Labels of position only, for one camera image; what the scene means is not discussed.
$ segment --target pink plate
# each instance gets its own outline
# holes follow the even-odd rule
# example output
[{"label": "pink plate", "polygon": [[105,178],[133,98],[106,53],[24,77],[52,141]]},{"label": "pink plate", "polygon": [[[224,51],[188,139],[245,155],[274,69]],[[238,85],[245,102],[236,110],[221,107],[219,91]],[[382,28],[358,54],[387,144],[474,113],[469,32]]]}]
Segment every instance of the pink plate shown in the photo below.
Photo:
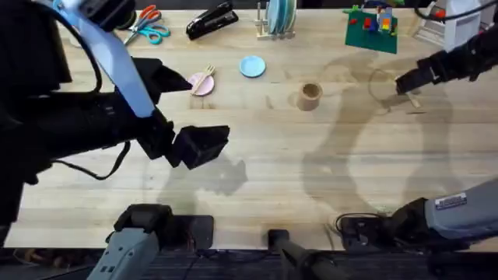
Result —
[{"label": "pink plate", "polygon": [[[202,72],[195,73],[188,79],[188,82],[193,86],[202,77]],[[215,88],[215,79],[212,76],[207,77],[204,82],[199,86],[199,89],[195,92],[196,96],[207,96]]]}]

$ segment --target dish rack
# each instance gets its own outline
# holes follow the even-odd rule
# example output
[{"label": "dish rack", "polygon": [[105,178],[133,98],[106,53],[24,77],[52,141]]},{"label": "dish rack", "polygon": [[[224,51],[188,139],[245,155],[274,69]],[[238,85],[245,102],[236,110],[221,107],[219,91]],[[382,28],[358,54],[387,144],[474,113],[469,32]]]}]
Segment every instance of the dish rack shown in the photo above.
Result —
[{"label": "dish rack", "polygon": [[256,30],[258,33],[256,34],[256,37],[258,40],[284,40],[284,39],[292,39],[296,36],[296,32],[294,32],[294,23],[296,22],[296,19],[294,19],[294,23],[292,26],[284,32],[279,32],[279,33],[274,33],[270,34],[269,33],[269,28],[268,28],[268,6],[270,2],[266,2],[265,6],[265,17],[262,19],[261,18],[261,2],[258,2],[258,18],[254,20],[254,23],[256,24]]}]

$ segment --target blue scissors handle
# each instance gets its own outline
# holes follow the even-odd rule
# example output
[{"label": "blue scissors handle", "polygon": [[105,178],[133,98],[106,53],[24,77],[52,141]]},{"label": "blue scissors handle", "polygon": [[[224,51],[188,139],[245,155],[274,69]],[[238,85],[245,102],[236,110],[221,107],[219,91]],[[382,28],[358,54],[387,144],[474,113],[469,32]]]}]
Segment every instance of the blue scissors handle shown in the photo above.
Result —
[{"label": "blue scissors handle", "polygon": [[163,37],[169,37],[171,34],[167,27],[157,24],[145,26],[139,30],[139,33],[147,37],[147,40],[149,40],[151,44],[159,44],[163,40]]}]

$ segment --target green lego baseplate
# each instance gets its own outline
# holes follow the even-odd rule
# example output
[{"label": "green lego baseplate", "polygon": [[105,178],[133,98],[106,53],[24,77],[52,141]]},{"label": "green lego baseplate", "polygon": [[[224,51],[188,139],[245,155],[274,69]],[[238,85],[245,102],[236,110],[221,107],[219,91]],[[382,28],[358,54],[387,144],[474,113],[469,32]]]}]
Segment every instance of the green lego baseplate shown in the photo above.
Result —
[{"label": "green lego baseplate", "polygon": [[[398,35],[391,36],[388,33],[370,32],[363,30],[363,23],[366,18],[371,18],[372,22],[377,21],[377,15],[353,11],[349,14],[348,29],[345,34],[345,44],[348,46],[362,47],[374,51],[383,51],[391,54],[398,53]],[[356,19],[355,24],[349,24],[351,19]],[[398,19],[392,17],[392,24],[398,26]]]}]

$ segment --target wooden cup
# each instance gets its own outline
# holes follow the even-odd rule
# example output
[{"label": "wooden cup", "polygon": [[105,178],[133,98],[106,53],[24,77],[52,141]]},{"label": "wooden cup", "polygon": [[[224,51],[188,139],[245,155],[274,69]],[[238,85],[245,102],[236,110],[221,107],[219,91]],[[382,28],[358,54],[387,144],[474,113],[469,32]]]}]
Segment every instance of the wooden cup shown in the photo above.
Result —
[{"label": "wooden cup", "polygon": [[321,86],[315,82],[305,83],[301,86],[296,105],[300,110],[314,110],[320,105],[320,98],[324,91]]}]

